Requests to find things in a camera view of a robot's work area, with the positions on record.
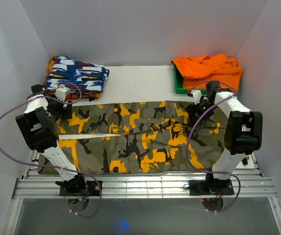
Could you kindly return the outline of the olive yellow camouflage trousers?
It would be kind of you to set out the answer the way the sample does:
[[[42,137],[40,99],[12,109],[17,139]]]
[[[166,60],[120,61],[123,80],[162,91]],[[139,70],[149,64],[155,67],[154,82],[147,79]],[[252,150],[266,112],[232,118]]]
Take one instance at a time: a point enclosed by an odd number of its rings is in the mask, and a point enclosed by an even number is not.
[[[224,150],[227,117],[219,108],[193,128],[185,101],[76,106],[72,117],[54,120],[77,170],[90,174],[192,171],[213,166]]]

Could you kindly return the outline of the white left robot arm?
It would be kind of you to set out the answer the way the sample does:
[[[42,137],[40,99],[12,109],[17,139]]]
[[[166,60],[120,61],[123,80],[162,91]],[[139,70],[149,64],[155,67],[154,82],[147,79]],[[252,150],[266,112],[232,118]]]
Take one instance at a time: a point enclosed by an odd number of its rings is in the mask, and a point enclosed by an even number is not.
[[[65,102],[71,89],[59,85],[53,96],[49,96],[43,85],[31,87],[32,95],[28,96],[27,108],[23,114],[16,116],[16,123],[31,150],[42,154],[55,168],[61,180],[55,182],[70,194],[83,195],[88,186],[84,176],[78,173],[59,146],[59,134],[53,118],[69,119],[72,103]]]

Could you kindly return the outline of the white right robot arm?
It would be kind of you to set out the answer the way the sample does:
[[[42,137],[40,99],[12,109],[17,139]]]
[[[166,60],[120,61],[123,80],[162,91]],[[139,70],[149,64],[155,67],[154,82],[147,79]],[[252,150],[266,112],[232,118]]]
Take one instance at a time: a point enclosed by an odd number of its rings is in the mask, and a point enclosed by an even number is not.
[[[237,91],[230,85],[220,81],[205,81],[206,94],[202,95],[195,87],[188,91],[193,98],[189,106],[190,118],[199,115],[196,121],[191,121],[193,128],[220,108],[228,118],[224,133],[224,150],[216,163],[206,174],[204,180],[189,181],[188,189],[191,196],[201,195],[234,195],[231,175],[238,164],[248,155],[257,151],[262,143],[263,115],[245,107],[237,99]]]

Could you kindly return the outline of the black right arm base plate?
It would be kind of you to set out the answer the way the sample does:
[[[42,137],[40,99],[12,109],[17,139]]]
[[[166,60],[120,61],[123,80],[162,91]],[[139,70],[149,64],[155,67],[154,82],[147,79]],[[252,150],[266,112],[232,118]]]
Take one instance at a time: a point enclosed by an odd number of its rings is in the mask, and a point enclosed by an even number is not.
[[[227,180],[191,180],[188,181],[189,194],[191,196],[199,195],[234,195],[233,186],[230,179]]]

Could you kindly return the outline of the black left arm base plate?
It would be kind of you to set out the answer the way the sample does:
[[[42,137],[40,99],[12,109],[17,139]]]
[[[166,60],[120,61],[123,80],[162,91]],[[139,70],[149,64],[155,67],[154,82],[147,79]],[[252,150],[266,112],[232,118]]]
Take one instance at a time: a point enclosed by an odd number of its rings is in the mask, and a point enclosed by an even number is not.
[[[100,195],[100,189],[102,189],[102,184],[103,181],[99,181],[99,185],[95,181],[86,181],[87,183],[87,190],[85,191],[84,194],[75,194],[73,192],[67,192],[65,189],[60,188],[60,191],[58,193],[59,196],[78,196],[78,197],[83,197],[86,195],[90,196],[99,196]]]

